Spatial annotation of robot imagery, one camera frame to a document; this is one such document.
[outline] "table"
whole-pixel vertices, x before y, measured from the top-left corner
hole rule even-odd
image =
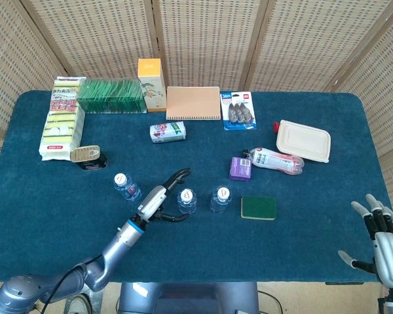
[[[114,281],[374,281],[338,257],[373,256],[352,200],[372,193],[390,205],[360,100],[351,94],[254,92],[258,130],[224,131],[222,121],[186,121],[187,138],[152,144],[149,126],[163,113],[88,114],[82,145],[99,145],[105,169],[82,171],[67,161],[42,162],[39,142],[50,92],[22,94],[0,156],[0,281],[13,275],[62,273],[100,253],[137,207],[113,188],[125,171],[146,195],[172,173],[190,167],[183,187],[198,194],[197,212],[179,224],[156,221],[119,265]],[[276,150],[272,123],[281,119],[327,130],[328,164],[306,160],[289,176],[252,168],[248,182],[228,179],[242,149]],[[208,209],[212,190],[226,184],[231,206]],[[176,187],[165,201],[178,214]],[[241,196],[277,200],[275,221],[240,218]]]

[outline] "spiral notebook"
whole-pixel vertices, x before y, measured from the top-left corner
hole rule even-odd
[[[167,120],[220,120],[219,87],[168,87]]]

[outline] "small purple box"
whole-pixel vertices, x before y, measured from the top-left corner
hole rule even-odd
[[[230,165],[230,179],[232,180],[250,180],[250,171],[252,163],[250,159],[233,157]]]

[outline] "robotic hand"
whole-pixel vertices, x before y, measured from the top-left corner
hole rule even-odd
[[[338,253],[343,261],[352,268],[377,275],[377,279],[389,289],[388,296],[379,299],[380,314],[383,314],[384,303],[389,314],[393,314],[393,212],[371,194],[367,194],[365,197],[371,206],[371,212],[356,201],[352,202],[351,206],[364,219],[374,245],[374,261],[370,264],[355,260],[344,251]]]
[[[100,255],[87,262],[80,263],[65,275],[44,277],[39,275],[17,276],[3,283],[0,288],[0,314],[26,314],[32,310],[35,302],[48,303],[80,293],[84,285],[92,291],[99,291],[108,284],[119,261],[137,242],[153,219],[180,222],[189,215],[175,217],[162,213],[162,203],[183,178],[191,174],[189,168],[179,170],[164,184],[156,186],[138,207],[138,212],[118,228],[116,236]]]

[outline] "green sponge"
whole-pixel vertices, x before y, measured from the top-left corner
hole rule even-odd
[[[274,220],[276,218],[276,200],[263,196],[244,196],[241,210],[242,218]]]

